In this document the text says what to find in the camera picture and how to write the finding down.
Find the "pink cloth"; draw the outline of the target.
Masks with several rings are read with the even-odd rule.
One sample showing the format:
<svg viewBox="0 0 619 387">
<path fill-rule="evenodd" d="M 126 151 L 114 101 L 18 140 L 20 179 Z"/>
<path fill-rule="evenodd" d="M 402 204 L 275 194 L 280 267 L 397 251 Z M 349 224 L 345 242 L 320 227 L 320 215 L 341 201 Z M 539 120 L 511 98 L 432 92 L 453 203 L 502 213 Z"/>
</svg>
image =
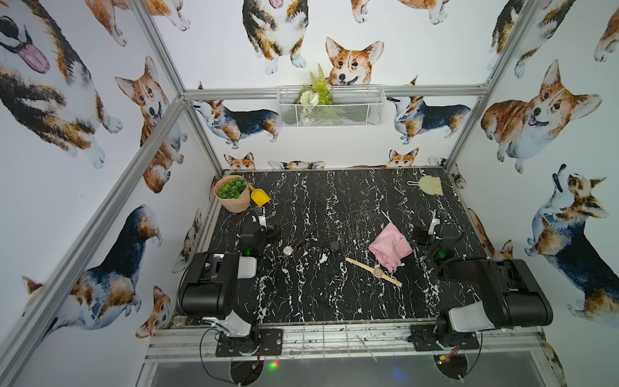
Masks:
<svg viewBox="0 0 619 387">
<path fill-rule="evenodd" d="M 393 223 L 383 229 L 368 249 L 389 273 L 396 272 L 402 260 L 413 253 L 408 240 Z"/>
</svg>

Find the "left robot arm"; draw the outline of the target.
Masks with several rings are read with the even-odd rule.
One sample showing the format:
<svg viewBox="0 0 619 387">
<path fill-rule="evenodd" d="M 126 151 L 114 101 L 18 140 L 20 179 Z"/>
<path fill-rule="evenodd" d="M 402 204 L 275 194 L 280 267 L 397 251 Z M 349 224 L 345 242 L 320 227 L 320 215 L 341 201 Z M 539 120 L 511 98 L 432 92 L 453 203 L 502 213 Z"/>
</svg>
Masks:
<svg viewBox="0 0 619 387">
<path fill-rule="evenodd" d="M 256 276 L 264 250 L 280 238 L 280 230 L 267 225 L 264 208 L 255 207 L 243 212 L 236 237 L 235 251 L 193 256 L 177 291 L 177 311 L 188 324 L 214 327 L 229 340 L 258 343 L 257 324 L 235 311 L 239 282 Z"/>
</svg>

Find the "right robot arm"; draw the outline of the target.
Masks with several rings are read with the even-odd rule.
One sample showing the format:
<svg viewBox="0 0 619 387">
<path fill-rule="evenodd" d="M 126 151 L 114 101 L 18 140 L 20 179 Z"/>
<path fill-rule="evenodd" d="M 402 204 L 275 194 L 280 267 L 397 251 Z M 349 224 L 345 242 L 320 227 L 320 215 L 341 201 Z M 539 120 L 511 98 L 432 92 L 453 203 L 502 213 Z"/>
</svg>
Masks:
<svg viewBox="0 0 619 387">
<path fill-rule="evenodd" d="M 446 336 L 550 325 L 554 319 L 551 303 L 527 264 L 456 255 L 453 248 L 464 235 L 445 231 L 446 214 L 434 212 L 429 227 L 414 227 L 413 240 L 427 250 L 427 264 L 438 280 L 473 285 L 480 300 L 441 312 L 430 333 Z"/>
</svg>

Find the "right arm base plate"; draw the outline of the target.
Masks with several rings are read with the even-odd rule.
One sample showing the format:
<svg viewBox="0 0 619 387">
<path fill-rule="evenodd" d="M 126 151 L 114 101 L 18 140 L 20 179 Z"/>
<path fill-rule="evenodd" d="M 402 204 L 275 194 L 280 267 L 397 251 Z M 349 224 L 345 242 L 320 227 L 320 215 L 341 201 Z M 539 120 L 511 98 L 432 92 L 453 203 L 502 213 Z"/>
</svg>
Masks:
<svg viewBox="0 0 619 387">
<path fill-rule="evenodd" d="M 480 340 L 475 333 L 452 332 L 447 329 L 441 332 L 435 324 L 412 324 L 408 343 L 412 343 L 418 352 L 452 351 L 456 347 L 460 350 L 477 350 Z"/>
</svg>

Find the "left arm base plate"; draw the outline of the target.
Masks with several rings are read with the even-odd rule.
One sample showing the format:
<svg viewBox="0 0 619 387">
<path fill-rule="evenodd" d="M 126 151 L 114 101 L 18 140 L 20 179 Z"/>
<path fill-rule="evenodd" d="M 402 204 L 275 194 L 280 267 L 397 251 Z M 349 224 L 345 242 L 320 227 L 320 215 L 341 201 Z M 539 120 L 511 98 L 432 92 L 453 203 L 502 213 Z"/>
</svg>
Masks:
<svg viewBox="0 0 619 387">
<path fill-rule="evenodd" d="M 279 356 L 282 353 L 284 332 L 282 329 L 259 329 L 248 337 L 219 339 L 217 357 Z"/>
</svg>

